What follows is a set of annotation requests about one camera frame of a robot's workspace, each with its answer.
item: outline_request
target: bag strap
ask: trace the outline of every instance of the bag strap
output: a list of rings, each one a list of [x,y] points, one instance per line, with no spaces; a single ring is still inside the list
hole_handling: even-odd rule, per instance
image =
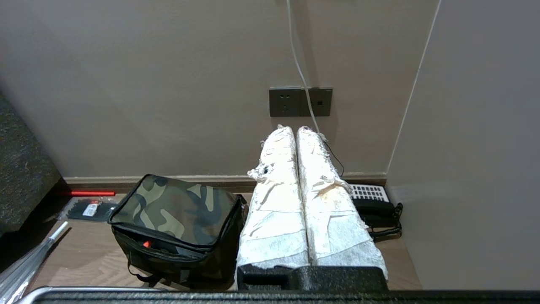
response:
[[[141,282],[148,283],[149,287],[154,287],[159,282],[159,280],[161,280],[161,275],[159,275],[159,274],[152,274],[150,276],[142,276],[142,275],[140,275],[138,273],[133,273],[130,270],[130,266],[131,266],[131,253],[130,253],[129,257],[127,258],[127,271],[131,275],[136,276],[139,279],[139,281],[141,281]]]

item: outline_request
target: clear umbrella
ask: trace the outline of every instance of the clear umbrella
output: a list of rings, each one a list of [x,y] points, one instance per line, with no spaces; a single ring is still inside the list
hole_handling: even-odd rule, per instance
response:
[[[50,237],[0,274],[0,304],[12,304],[23,296],[47,253],[67,225],[68,222],[64,222]]]

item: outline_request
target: white wrapped object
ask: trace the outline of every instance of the white wrapped object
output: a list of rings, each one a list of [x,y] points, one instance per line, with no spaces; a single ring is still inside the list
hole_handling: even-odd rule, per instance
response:
[[[375,266],[388,279],[381,252],[350,198],[350,186],[339,177],[320,136],[301,127],[296,141],[311,265]]]
[[[306,225],[296,171],[296,144],[290,127],[278,126],[262,146],[259,165],[248,172],[257,181],[240,234],[237,267],[309,265]]]

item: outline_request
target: camouflage bag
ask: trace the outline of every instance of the camouflage bag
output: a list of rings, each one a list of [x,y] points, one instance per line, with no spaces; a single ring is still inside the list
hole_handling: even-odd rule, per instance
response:
[[[109,218],[133,265],[191,288],[228,287],[243,227],[241,195],[196,183],[146,175]]]

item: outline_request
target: electrical outlet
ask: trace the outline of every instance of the electrical outlet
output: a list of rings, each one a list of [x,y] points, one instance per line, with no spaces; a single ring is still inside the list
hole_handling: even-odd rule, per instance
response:
[[[271,117],[300,116],[301,90],[298,88],[272,88],[268,91]]]
[[[330,116],[332,88],[310,88],[309,98],[311,99],[311,107],[315,116]],[[302,91],[300,96],[300,116],[311,116],[304,91]]]

